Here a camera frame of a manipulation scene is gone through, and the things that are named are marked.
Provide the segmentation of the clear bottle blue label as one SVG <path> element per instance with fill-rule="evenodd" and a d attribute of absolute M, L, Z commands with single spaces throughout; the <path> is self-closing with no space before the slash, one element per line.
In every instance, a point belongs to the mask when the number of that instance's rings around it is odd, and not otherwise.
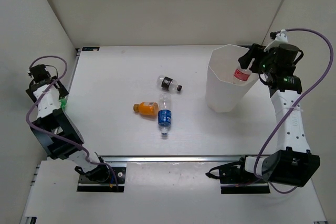
<path fill-rule="evenodd" d="M 172 111 L 171 111 L 171 95 L 168 93 L 162 93 L 159 96 L 159 111 L 158 111 L 158 127 L 160 129 L 162 137 L 167 137 L 172 124 Z"/>

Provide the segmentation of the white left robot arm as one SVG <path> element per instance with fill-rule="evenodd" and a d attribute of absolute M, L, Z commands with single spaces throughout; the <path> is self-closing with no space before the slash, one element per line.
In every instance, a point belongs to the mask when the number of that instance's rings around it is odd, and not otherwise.
<path fill-rule="evenodd" d="M 84 150 L 59 139 L 64 137 L 78 145 L 84 144 L 80 132 L 61 106 L 61 99 L 66 98 L 69 94 L 68 90 L 60 81 L 57 81 L 46 93 L 43 93 L 49 84 L 57 79 L 57 76 L 49 73 L 46 65 L 33 66 L 28 74 L 33 80 L 26 93 L 33 102 L 42 97 L 37 104 L 37 119 L 32 122 L 30 129 L 47 155 L 51 159 L 76 163 L 75 171 L 90 181 L 107 183 L 111 178 L 111 172 L 106 165 L 101 164 L 103 162 L 101 157 L 96 155 L 87 161 L 87 153 Z"/>

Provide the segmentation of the clear bottle red label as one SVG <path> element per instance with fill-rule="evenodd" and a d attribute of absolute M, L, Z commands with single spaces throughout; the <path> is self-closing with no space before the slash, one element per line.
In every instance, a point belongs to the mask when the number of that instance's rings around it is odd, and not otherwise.
<path fill-rule="evenodd" d="M 252 72 L 249 69 L 243 69 L 240 65 L 237 66 L 233 73 L 233 84 L 243 85 L 245 84 Z"/>

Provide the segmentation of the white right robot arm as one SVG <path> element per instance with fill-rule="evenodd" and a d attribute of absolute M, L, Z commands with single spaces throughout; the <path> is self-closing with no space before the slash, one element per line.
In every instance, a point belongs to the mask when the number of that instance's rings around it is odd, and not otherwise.
<path fill-rule="evenodd" d="M 320 166 L 320 157 L 313 155 L 305 137 L 299 99 L 302 85 L 294 71 L 302 59 L 298 47 L 281 43 L 267 49 L 252 44 L 238 59 L 243 70 L 259 76 L 269 88 L 277 125 L 271 136 L 277 136 L 276 151 L 267 158 L 247 156 L 236 168 L 239 186 L 264 181 L 303 187 Z"/>

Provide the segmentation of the green plastic bottle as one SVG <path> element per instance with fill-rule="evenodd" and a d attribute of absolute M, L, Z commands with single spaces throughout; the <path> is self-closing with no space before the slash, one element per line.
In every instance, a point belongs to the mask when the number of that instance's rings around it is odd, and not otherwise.
<path fill-rule="evenodd" d="M 66 106 L 67 106 L 67 99 L 66 98 L 62 98 L 59 101 L 60 101 L 60 107 L 65 110 Z"/>

